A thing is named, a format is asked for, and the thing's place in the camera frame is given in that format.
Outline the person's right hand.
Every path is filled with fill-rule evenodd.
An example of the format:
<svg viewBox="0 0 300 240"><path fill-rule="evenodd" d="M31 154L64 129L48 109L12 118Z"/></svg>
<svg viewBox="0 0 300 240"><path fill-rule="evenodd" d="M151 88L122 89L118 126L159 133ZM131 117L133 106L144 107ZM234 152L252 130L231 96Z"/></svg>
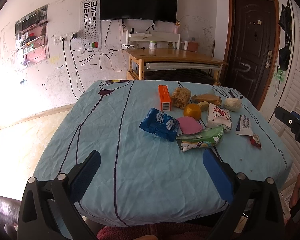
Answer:
<svg viewBox="0 0 300 240"><path fill-rule="evenodd" d="M289 208L290 209L293 208L296 205L296 203L298 202L299 191L300 191L300 173L297 176L296 183L295 183L295 186L294 186L294 190L293 190L293 193L292 193L290 201L289 201Z"/></svg>

